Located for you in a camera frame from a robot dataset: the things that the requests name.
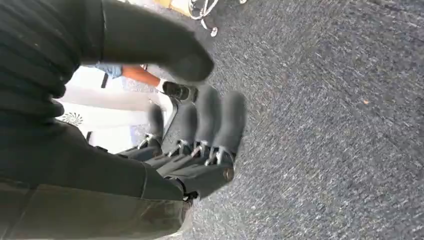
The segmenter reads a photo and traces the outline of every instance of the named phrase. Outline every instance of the person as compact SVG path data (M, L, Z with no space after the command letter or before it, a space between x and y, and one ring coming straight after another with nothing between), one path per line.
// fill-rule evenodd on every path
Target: person
M221 104L214 88L199 91L196 106L181 108L169 152L153 105L145 141L110 154L57 120L64 109L54 99L80 65L96 63L157 64L189 83L214 68L192 32L141 7L0 1L1 239L159 238L186 224L194 199L234 179L246 119L241 93Z
M116 65L98 63L89 65L107 73L112 78L126 77L137 82L147 84L156 88L162 94L174 98L181 103L195 102L198 89L195 86L188 86L159 78L146 70L146 65Z

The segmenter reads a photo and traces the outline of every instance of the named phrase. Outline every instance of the black sleeve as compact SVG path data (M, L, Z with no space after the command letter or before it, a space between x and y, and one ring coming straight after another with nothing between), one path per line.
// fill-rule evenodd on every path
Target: black sleeve
M76 127L55 120L63 106L53 99L63 96L81 63L99 61L157 63L188 81L204 80L213 68L191 32L140 7L116 0L0 1L1 177L181 198L153 169L93 148ZM176 195L163 195L169 192Z

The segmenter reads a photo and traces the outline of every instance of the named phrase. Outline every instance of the metal chair leg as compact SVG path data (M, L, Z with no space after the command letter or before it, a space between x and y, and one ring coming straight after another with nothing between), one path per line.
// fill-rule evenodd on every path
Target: metal chair leg
M202 27L204 28L204 29L206 29L206 30L209 30L210 31L210 36L211 37L216 37L217 36L217 34L218 34L218 28L216 27L216 26L214 26L214 27L209 27L208 25L209 24L207 24L206 22L205 22L205 19L203 18L202 20L200 20L200 24L202 25Z

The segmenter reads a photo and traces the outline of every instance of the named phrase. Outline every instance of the floor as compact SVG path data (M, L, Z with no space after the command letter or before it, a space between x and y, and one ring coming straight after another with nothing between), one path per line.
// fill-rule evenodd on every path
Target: floor
M173 239L424 238L424 1L221 0L216 38L156 11L248 99L236 179Z

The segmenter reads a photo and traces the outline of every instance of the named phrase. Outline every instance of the chair leg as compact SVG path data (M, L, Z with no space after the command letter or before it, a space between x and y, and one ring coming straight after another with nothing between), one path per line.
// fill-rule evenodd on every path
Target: chair leg
M207 20L205 20L205 18L200 20L200 23L201 23L201 25L203 26L204 29L210 31L210 36L214 38L218 34L218 28L215 26L215 24L212 21L212 18L210 16L208 16L207 18L208 18Z

